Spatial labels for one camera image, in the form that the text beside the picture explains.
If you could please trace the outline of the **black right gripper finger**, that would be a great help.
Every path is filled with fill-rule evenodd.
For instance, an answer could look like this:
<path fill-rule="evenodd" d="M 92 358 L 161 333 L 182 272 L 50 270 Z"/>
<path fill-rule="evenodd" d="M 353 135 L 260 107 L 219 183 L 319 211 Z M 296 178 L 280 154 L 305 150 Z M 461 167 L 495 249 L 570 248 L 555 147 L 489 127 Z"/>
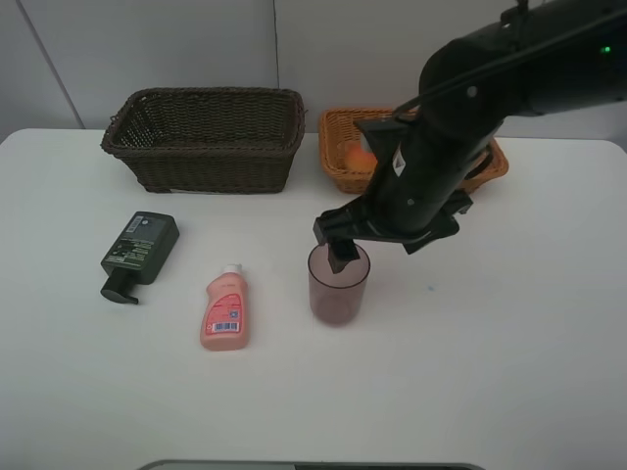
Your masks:
<path fill-rule="evenodd" d="M 332 239 L 327 245 L 327 259 L 334 274 L 342 272 L 349 263 L 359 258 L 359 251 L 352 239 Z"/>

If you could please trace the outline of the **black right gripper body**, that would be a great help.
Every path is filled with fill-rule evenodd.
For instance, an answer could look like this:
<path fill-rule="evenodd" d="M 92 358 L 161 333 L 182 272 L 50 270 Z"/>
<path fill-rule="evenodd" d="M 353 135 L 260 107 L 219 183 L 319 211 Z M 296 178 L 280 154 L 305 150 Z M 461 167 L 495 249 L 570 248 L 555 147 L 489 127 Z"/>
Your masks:
<path fill-rule="evenodd" d="M 340 244 L 342 255 L 354 240 L 402 244 L 412 254 L 456 234 L 455 215 L 472 206 L 459 186 L 473 167 L 473 141 L 423 117 L 361 119 L 356 127 L 377 159 L 375 172 L 361 196 L 316 218 L 317 242 Z"/>

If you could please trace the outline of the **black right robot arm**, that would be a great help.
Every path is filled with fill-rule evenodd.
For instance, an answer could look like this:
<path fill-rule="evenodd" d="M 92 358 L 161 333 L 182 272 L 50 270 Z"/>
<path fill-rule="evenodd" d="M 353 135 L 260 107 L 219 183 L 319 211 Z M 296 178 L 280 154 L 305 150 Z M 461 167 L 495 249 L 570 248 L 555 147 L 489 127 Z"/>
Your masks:
<path fill-rule="evenodd" d="M 357 124 L 375 171 L 361 196 L 313 226 L 333 272 L 358 258 L 358 241 L 415 253 L 457 234 L 456 217 L 472 204 L 460 185 L 506 118 L 623 101 L 626 5 L 518 2 L 496 23 L 438 50 L 418 90 L 388 117 Z"/>

